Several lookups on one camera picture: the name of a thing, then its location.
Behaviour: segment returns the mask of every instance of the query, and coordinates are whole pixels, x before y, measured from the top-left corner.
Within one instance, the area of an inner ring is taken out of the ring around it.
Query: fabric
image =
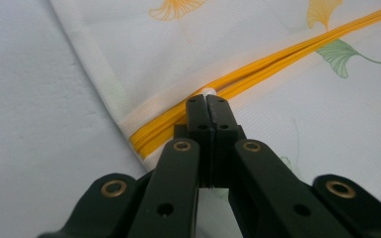
[[[147,123],[238,68],[381,10],[381,1],[363,0],[52,3],[113,120],[148,169],[163,146],[137,149],[134,135]],[[307,183],[336,174],[381,200],[381,21],[277,66],[229,99],[248,138],[267,143]],[[215,205],[222,191],[207,194],[205,204],[220,213],[206,214],[199,227],[215,237],[213,224],[233,221]]]

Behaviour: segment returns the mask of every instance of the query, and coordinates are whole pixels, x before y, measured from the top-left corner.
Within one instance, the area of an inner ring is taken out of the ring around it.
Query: white surface
[[[144,172],[49,2],[0,1],[0,238],[58,230],[94,180]]]

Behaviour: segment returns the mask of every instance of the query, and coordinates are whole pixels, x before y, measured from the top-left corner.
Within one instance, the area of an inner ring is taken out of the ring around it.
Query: yellow trim
[[[203,88],[214,88],[219,96],[228,100],[317,49],[348,33],[379,21],[381,21],[381,10],[268,57],[254,61],[226,76],[210,82],[159,117],[138,129],[131,136],[130,142],[134,149],[145,159],[173,136],[173,126],[175,124],[186,123],[186,100],[194,95],[200,94]]]

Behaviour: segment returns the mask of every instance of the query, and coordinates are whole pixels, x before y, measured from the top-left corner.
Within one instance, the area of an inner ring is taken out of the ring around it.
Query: leaf print
[[[330,14],[340,4],[342,0],[311,0],[308,10],[309,28],[312,28],[315,22],[321,22],[327,31]]]
[[[330,66],[336,72],[336,74],[342,78],[348,78],[346,64],[348,60],[353,56],[360,56],[369,61],[381,64],[381,61],[375,61],[365,57],[349,44],[340,39],[318,49],[317,53],[320,54],[327,62],[329,62]]]
[[[158,20],[170,21],[199,8],[204,2],[205,0],[165,0],[163,6],[150,10],[150,16]]]

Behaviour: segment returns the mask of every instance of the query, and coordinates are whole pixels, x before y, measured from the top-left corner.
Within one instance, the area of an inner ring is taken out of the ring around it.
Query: green leaf
[[[317,50],[317,53],[320,54],[324,60],[330,63],[332,69],[342,78],[348,78],[348,72],[346,64],[348,60],[353,56],[360,56],[369,61],[380,63],[381,61],[375,61],[369,59],[356,51],[349,44],[338,39],[334,42],[329,43],[328,45]]]

